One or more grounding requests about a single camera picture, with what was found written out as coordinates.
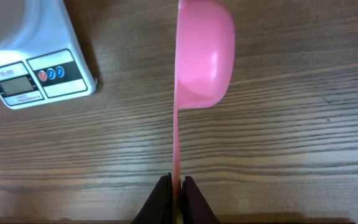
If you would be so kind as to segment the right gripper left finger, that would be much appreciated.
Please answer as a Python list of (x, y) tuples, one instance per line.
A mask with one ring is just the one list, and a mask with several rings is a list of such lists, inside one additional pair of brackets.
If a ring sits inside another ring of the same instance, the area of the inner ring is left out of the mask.
[(158, 180), (153, 191), (131, 224), (170, 224), (173, 220), (171, 173)]

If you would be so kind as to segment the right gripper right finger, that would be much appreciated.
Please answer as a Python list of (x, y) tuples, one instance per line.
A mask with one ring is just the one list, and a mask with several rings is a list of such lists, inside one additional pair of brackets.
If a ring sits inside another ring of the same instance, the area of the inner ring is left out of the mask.
[(182, 184), (181, 212), (184, 224), (219, 224), (218, 218), (190, 176), (185, 176)]

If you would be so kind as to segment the pink measuring scoop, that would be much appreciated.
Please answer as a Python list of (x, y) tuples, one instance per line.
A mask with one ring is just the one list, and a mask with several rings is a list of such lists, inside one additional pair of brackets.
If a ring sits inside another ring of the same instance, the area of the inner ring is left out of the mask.
[(219, 103), (231, 81), (235, 28), (229, 11), (216, 1), (179, 0), (173, 100), (173, 174), (180, 188), (178, 112)]

